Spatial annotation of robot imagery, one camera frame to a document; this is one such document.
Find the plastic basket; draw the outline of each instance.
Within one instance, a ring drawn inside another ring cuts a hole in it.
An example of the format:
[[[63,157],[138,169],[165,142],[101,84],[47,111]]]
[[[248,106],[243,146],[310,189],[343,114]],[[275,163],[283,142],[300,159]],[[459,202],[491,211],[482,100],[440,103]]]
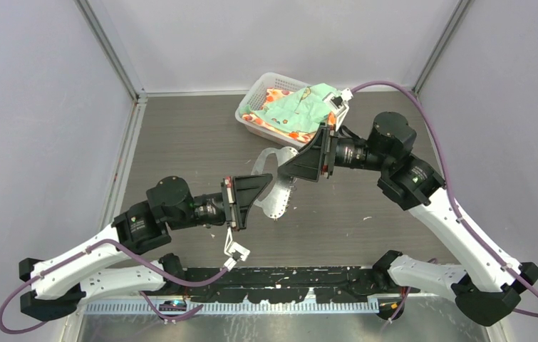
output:
[[[303,142],[298,140],[284,137],[270,130],[266,130],[254,123],[248,122],[242,118],[239,114],[239,109],[245,105],[249,105],[252,110],[259,110],[260,106],[264,104],[264,101],[267,99],[267,88],[277,88],[290,91],[298,91],[302,88],[309,86],[308,83],[294,80],[278,73],[265,73],[260,76],[260,79],[257,80],[252,88],[250,88],[248,94],[245,95],[239,107],[235,112],[235,119],[241,122],[246,129],[255,135],[261,136],[270,141],[274,141],[283,146],[292,146],[295,148],[300,148],[304,146]]]

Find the gray wall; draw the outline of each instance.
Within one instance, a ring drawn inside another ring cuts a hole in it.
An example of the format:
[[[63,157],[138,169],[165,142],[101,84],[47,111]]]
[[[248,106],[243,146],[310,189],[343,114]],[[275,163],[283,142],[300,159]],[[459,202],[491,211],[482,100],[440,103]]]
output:
[[[0,303],[97,229],[131,101],[73,1],[0,1]],[[6,323],[33,320],[10,305]],[[56,341],[49,324],[1,341]]]
[[[269,71],[337,87],[375,79],[412,86],[457,3],[90,2],[149,93],[244,90]]]
[[[476,1],[421,100],[460,203],[508,252],[538,264],[538,1]],[[538,311],[530,294],[521,306]],[[516,341],[538,341],[538,319],[507,323]]]

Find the fabric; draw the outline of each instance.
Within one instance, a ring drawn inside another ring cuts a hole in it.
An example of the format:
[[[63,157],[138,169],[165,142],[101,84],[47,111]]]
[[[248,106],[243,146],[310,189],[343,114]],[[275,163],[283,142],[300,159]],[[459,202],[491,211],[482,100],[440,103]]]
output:
[[[336,118],[323,99],[329,94],[339,92],[325,83],[303,88],[297,92],[276,88],[267,89],[266,101],[259,110],[252,110],[248,105],[240,108],[242,118],[246,121],[277,134],[298,140],[310,141],[319,124],[336,123]]]

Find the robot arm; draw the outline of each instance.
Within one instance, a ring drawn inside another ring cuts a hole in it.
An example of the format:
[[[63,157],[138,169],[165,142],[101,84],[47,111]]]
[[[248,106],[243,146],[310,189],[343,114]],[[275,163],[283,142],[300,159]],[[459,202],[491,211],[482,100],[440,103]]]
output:
[[[426,225],[461,265],[436,265],[389,251],[373,268],[390,285],[410,286],[454,301],[473,321],[490,326],[510,314],[525,287],[458,222],[451,209],[443,178],[411,153],[416,132],[399,113],[376,116],[372,131],[362,139],[345,126],[320,126],[314,139],[298,155],[279,167],[280,175],[318,182],[335,167],[381,173],[378,187],[399,207]],[[497,246],[458,205],[467,223],[531,285],[538,267],[519,263]]]
[[[21,296],[21,312],[41,321],[50,321],[67,316],[78,305],[104,296],[156,291],[170,286],[169,279],[146,266],[106,269],[170,243],[168,228],[227,223],[224,253],[229,258],[224,267],[230,271],[249,255],[249,250],[233,241],[231,231],[246,229],[252,203],[271,181],[271,174],[226,177],[220,192],[193,197],[184,179],[166,177],[160,180],[157,186],[147,191],[148,200],[134,204],[88,241],[49,260],[22,260],[19,278],[30,281],[36,277],[37,280],[31,283],[31,291]],[[119,250],[112,243],[127,250]],[[51,267],[68,260],[71,261],[47,274]],[[177,278],[178,274],[174,273],[182,270],[180,262],[168,256],[152,265],[156,271]]]

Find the cable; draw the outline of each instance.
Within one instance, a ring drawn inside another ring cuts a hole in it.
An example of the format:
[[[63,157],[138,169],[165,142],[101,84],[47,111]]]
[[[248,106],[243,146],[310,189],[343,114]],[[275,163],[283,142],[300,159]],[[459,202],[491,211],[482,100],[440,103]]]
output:
[[[428,260],[428,262],[430,262],[431,264],[436,264],[438,263],[438,260],[437,258],[432,258]],[[407,289],[405,290],[405,293],[403,294],[403,299],[401,299],[401,303],[399,304],[399,306],[397,306],[397,309],[395,310],[395,312],[392,315],[390,315],[390,317],[388,317],[388,320],[384,322],[384,324],[382,325],[382,328],[380,328],[380,335],[382,335],[382,332],[388,326],[388,324],[392,324],[393,319],[395,319],[399,311],[403,309],[403,305],[405,305],[405,301],[407,300],[407,297],[409,297],[410,292],[411,292],[411,287],[408,286]]]
[[[529,284],[529,282],[524,280],[524,278],[522,278],[520,274],[518,274],[514,269],[508,267],[508,265],[506,264],[506,261],[504,261],[504,259],[502,259],[502,257],[500,257],[500,255],[496,251],[494,251],[491,248],[491,246],[489,246],[489,244],[485,242],[485,240],[483,240],[480,237],[480,235],[477,234],[477,232],[475,232],[475,230],[470,226],[470,224],[468,224],[468,222],[466,222],[466,220],[462,217],[462,213],[460,212],[460,209],[455,201],[455,197],[453,196],[453,186],[451,185],[451,182],[450,182],[449,168],[447,167],[447,163],[445,163],[445,158],[443,157],[443,149],[441,148],[440,141],[438,140],[438,137],[435,134],[434,126],[430,122],[430,119],[428,118],[428,116],[426,115],[426,112],[424,111],[424,108],[422,107],[422,104],[420,103],[420,101],[418,101],[418,99],[415,98],[415,96],[409,90],[403,88],[397,83],[393,83],[390,81],[367,82],[351,89],[351,92],[356,93],[363,88],[367,88],[371,86],[386,86],[386,85],[392,88],[395,88],[396,90],[399,90],[403,95],[405,95],[413,103],[415,108],[418,109],[418,112],[420,112],[420,114],[422,115],[422,118],[424,119],[424,122],[426,123],[426,127],[428,128],[428,132],[433,137],[433,141],[435,143],[435,148],[437,150],[438,159],[440,161],[441,168],[443,169],[443,178],[445,178],[445,184],[447,185],[445,190],[447,192],[447,197],[449,199],[451,208],[453,212],[455,213],[455,216],[457,217],[457,221],[461,223],[461,225],[466,229],[466,231],[468,231],[468,233],[481,245],[481,247],[484,248],[487,251],[487,253],[489,253],[489,255],[491,255],[491,257],[493,257],[493,259],[495,259],[502,266],[502,268],[506,269],[508,273],[510,273],[516,280],[518,280],[518,282],[520,282],[526,289],[531,291],[531,293],[533,293],[538,298],[538,290],[534,288],[533,285]],[[538,313],[536,312],[526,311],[522,309],[514,309],[514,312],[517,314],[522,314],[522,315],[538,318]]]
[[[12,329],[7,328],[4,325],[4,322],[2,320],[2,316],[4,315],[4,310],[6,310],[6,307],[9,305],[9,302],[11,300],[13,300],[13,298],[15,298],[15,296],[17,294],[19,294],[19,292],[23,291],[27,286],[32,285],[35,281],[45,277],[47,274],[50,274],[50,273],[56,271],[57,269],[65,266],[65,265],[67,265],[67,264],[69,264],[69,263],[71,263],[71,262],[73,262],[73,261],[75,261],[77,259],[80,259],[81,257],[83,257],[83,256],[85,256],[87,254],[90,254],[94,249],[97,249],[98,247],[100,247],[101,245],[104,245],[104,244],[113,245],[115,248],[119,249],[120,251],[122,251],[124,254],[128,255],[130,258],[132,258],[133,260],[135,260],[139,264],[147,267],[148,269],[154,271],[155,273],[159,274],[160,276],[163,276],[164,278],[166,278],[167,280],[169,280],[169,281],[171,281],[173,283],[176,283],[176,284],[179,284],[179,285],[182,285],[182,286],[186,286],[186,287],[201,287],[201,286],[210,285],[211,283],[215,282],[216,280],[218,280],[218,278],[220,278],[221,276],[223,276],[224,274],[226,274],[229,271],[226,267],[223,267],[212,278],[206,279],[204,281],[186,281],[186,280],[179,279],[179,278],[173,276],[172,274],[167,273],[166,271],[164,271],[163,269],[160,269],[159,267],[155,266],[154,264],[151,264],[150,262],[148,262],[147,260],[145,260],[141,256],[138,256],[134,252],[130,251],[128,248],[124,247],[119,242],[113,241],[111,239],[100,240],[99,242],[96,242],[95,244],[92,244],[91,246],[87,247],[85,249],[85,252],[76,253],[76,254],[70,256],[69,258],[67,258],[67,259],[65,259],[65,260],[63,260],[63,261],[61,261],[61,262],[59,262],[59,263],[45,269],[43,271],[41,271],[39,275],[32,277],[31,279],[29,279],[28,281],[26,281],[25,283],[20,285],[20,287],[18,287],[15,291],[11,292],[11,294],[9,294],[9,296],[6,297],[6,299],[4,300],[2,305],[0,305],[0,330],[2,332],[4,332],[4,333],[10,334],[10,335],[16,335],[16,334],[20,334],[20,333],[28,333],[30,331],[34,331],[37,328],[40,328],[41,326],[46,324],[46,322],[40,322],[40,323],[36,324],[35,326],[31,326],[29,328],[20,329],[20,330],[12,330]]]
[[[141,296],[143,296],[144,300],[147,302],[147,304],[149,304],[149,307],[151,308],[151,310],[153,310],[153,312],[155,312],[155,314],[157,314],[161,319],[165,319],[166,321],[173,322],[173,323],[180,322],[180,321],[185,321],[185,320],[193,317],[199,310],[204,308],[204,304],[201,304],[201,305],[196,306],[193,309],[191,309],[191,311],[188,311],[188,312],[183,313],[181,315],[178,315],[178,316],[166,316],[165,314],[161,313],[160,310],[158,310],[155,307],[155,305],[153,305],[153,303],[151,302],[151,299],[149,299],[149,297],[147,297],[147,295],[144,292],[141,291],[139,293],[140,293]]]

